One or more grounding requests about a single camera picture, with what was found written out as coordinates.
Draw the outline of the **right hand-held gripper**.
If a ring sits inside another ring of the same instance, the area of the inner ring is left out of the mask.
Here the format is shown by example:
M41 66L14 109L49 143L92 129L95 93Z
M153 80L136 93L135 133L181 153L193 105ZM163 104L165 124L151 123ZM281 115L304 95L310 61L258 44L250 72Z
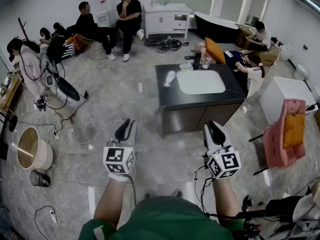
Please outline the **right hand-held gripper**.
M206 152L205 165L215 179L232 177L242 168L239 152L235 151L220 124L213 120L204 124L203 142L209 150Z

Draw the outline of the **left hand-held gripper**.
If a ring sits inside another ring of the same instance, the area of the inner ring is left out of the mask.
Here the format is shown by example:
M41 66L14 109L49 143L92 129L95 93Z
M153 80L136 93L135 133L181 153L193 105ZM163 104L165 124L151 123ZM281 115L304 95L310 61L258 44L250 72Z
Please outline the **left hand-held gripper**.
M111 174L129 174L136 162L134 146L137 136L137 122L130 119L115 131L115 138L107 142L103 148L103 164Z

